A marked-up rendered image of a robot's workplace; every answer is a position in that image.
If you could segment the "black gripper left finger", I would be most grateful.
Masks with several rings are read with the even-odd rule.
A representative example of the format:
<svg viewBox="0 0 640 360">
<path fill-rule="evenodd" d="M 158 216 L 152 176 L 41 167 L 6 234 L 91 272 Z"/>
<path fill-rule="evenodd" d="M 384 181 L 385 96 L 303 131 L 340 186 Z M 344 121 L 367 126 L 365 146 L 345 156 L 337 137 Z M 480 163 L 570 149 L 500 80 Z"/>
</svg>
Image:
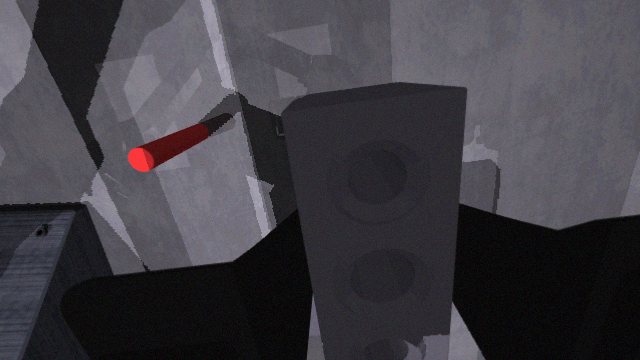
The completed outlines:
<svg viewBox="0 0 640 360">
<path fill-rule="evenodd" d="M 240 360 L 307 360 L 312 297 L 297 208 L 234 261 L 90 278 L 60 310 L 90 360 L 219 341 Z"/>
</svg>

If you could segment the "red peg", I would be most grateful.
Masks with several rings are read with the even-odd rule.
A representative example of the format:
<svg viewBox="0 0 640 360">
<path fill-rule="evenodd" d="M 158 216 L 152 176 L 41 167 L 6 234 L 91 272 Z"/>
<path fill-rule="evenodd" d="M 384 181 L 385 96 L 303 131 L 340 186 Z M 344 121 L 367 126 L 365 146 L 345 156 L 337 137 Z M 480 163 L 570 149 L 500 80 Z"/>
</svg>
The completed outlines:
<svg viewBox="0 0 640 360">
<path fill-rule="evenodd" d="M 135 169 L 147 172 L 204 141 L 208 136 L 208 128 L 203 124 L 196 124 L 132 149 L 129 161 Z"/>
</svg>

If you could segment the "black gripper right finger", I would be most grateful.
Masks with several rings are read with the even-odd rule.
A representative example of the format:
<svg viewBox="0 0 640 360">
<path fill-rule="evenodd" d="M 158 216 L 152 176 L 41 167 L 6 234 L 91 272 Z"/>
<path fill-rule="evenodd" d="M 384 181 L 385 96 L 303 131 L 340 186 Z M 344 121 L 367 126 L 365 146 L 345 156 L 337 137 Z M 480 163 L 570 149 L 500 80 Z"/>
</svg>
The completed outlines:
<svg viewBox="0 0 640 360">
<path fill-rule="evenodd" d="M 485 360 L 591 360 L 640 215 L 552 229 L 459 203 L 452 302 Z"/>
</svg>

